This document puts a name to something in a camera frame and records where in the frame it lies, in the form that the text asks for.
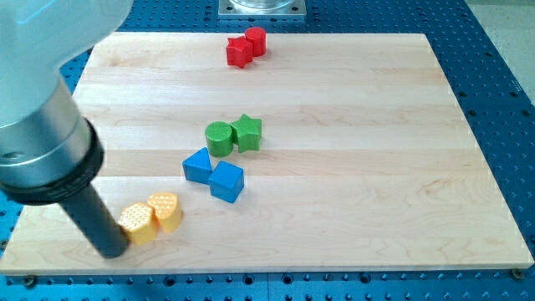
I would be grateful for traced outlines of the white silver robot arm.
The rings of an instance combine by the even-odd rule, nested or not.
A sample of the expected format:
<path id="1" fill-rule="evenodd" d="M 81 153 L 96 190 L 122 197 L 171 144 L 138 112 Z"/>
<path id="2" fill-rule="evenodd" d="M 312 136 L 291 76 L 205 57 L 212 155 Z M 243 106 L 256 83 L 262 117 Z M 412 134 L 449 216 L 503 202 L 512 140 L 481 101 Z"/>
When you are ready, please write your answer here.
<path id="1" fill-rule="evenodd" d="M 1 182 L 43 186 L 85 157 L 91 130 L 60 68 L 114 32 L 132 0 L 1 3 Z"/>

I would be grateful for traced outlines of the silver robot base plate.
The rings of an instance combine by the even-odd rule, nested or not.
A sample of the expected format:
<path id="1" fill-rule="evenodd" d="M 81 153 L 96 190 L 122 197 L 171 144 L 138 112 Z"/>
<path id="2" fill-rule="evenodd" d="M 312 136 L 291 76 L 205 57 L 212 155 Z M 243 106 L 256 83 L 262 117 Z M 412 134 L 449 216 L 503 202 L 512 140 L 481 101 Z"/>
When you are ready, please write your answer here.
<path id="1" fill-rule="evenodd" d="M 305 0 L 219 0 L 218 15 L 224 17 L 305 16 Z"/>

